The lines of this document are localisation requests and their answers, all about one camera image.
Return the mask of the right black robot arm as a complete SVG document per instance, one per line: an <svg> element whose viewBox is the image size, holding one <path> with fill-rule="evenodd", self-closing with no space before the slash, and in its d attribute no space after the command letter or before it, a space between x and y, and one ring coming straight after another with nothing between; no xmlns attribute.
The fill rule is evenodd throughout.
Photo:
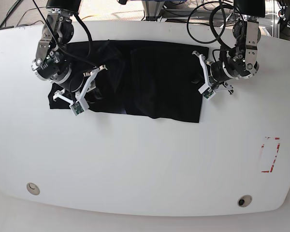
<svg viewBox="0 0 290 232"><path fill-rule="evenodd" d="M31 68L43 81L51 81L68 91L73 102L76 92L82 88L84 74L98 68L91 57L94 46L91 33L79 17L80 0L49 0L48 15L43 17L44 26L38 42L36 56ZM74 35L71 17L74 16L88 38L85 55L68 50L68 43Z"/></svg>

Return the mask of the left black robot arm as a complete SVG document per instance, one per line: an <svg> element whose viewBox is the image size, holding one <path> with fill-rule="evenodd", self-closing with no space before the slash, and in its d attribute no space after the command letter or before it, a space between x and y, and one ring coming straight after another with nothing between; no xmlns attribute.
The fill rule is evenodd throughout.
<svg viewBox="0 0 290 232"><path fill-rule="evenodd" d="M233 10L240 18L233 26L232 32L236 42L231 48L222 41L213 26L214 16L221 7L216 7L210 14L210 29L220 44L219 60L210 68L214 83L223 83L231 79L248 79L259 69L257 45L261 32L257 18L265 17L265 1L235 0L233 6L223 4L223 8Z"/></svg>

